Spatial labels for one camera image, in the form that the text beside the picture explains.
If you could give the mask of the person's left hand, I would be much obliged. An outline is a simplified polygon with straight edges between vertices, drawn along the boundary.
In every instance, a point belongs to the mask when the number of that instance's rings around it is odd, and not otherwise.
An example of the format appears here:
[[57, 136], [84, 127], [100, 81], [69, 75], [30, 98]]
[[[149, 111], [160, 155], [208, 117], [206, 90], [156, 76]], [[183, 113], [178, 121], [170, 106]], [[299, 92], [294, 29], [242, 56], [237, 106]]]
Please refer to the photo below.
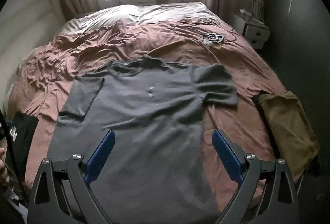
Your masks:
[[1, 185], [9, 185], [10, 183], [10, 178], [8, 176], [8, 170], [6, 168], [6, 164], [3, 161], [3, 156], [5, 154], [4, 148], [0, 148], [0, 180], [1, 180]]

